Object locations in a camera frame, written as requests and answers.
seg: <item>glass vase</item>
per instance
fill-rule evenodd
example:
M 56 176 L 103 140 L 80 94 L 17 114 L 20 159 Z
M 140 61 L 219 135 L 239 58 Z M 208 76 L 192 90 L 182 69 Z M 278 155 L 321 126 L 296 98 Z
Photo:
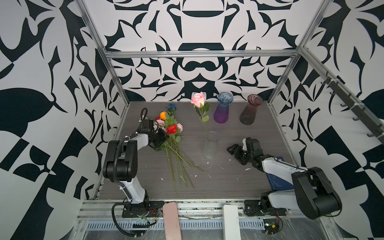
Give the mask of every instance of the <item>glass vase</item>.
M 263 103 L 263 99 L 256 95 L 251 94 L 248 96 L 248 105 L 245 107 L 240 115 L 240 122 L 245 125 L 251 125 L 255 121 L 257 107 Z
M 203 155 L 208 159 L 217 157 L 217 142 L 218 134 L 214 131 L 209 131 L 205 136 Z
M 214 114 L 214 120 L 218 123 L 225 123 L 228 121 L 229 104 L 233 101 L 233 96 L 230 93 L 220 93 L 217 100 L 219 104 Z

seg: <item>red rose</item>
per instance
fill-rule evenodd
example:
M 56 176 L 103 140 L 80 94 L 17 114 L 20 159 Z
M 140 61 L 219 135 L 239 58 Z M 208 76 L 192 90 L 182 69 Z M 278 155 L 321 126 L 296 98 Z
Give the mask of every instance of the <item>red rose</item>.
M 177 125 L 172 125 L 167 128 L 168 135 L 177 132 Z

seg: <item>patterned wallpaper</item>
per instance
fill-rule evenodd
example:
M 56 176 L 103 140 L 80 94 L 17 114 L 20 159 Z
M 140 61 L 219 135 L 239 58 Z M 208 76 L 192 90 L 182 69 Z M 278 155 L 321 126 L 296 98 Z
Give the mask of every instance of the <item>patterned wallpaper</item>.
M 311 50 L 383 119 L 384 3 L 335 0 Z M 324 170 L 343 203 L 334 217 L 345 239 L 384 237 L 384 145 L 301 58 L 273 103 L 295 159 Z
M 295 49 L 321 0 L 85 0 L 109 51 Z M 267 100 L 289 57 L 114 59 L 130 101 Z
M 0 2 L 2 239 L 68 239 L 123 108 L 72 0 Z

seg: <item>pink case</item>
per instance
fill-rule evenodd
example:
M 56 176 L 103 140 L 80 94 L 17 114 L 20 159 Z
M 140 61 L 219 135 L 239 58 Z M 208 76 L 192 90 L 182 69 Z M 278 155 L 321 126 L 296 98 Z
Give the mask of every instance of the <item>pink case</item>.
M 181 240 L 179 213 L 175 202 L 163 206 L 164 228 L 166 240 Z

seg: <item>wood grain surface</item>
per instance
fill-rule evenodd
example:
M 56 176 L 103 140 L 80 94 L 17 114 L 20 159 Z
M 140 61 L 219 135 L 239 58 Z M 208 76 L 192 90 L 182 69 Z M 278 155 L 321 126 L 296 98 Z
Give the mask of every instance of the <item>wood grain surface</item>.
M 120 137 L 133 133 L 139 124 L 140 111 L 146 107 L 148 118 L 156 118 L 161 111 L 166 111 L 169 103 L 132 102 Z M 218 103 L 210 103 L 207 123 L 209 131 L 219 134 L 218 157 L 207 159 L 202 155 L 205 141 L 205 126 L 199 121 L 199 116 L 190 103 L 176 103 L 176 119 L 184 126 L 180 142 L 182 149 L 198 166 L 187 169 L 194 184 L 185 187 L 179 183 L 176 175 L 176 195 L 169 166 L 164 151 L 156 152 L 149 146 L 138 151 L 137 177 L 141 186 L 148 192 L 151 199 L 190 199 L 190 198 L 254 198 L 261 193 L 271 190 L 265 173 L 253 168 L 250 163 L 241 165 L 226 149 L 237 143 L 242 145 L 242 139 L 251 137 L 260 141 L 264 154 L 282 156 L 285 161 L 292 163 L 289 153 L 281 139 L 280 133 L 272 118 L 266 103 L 258 107 L 255 122 L 249 126 L 240 122 L 239 117 L 246 102 L 232 103 L 229 109 L 229 120 L 224 124 L 214 121 L 213 114 Z M 125 195 L 119 187 L 106 179 L 99 199 L 123 199 Z

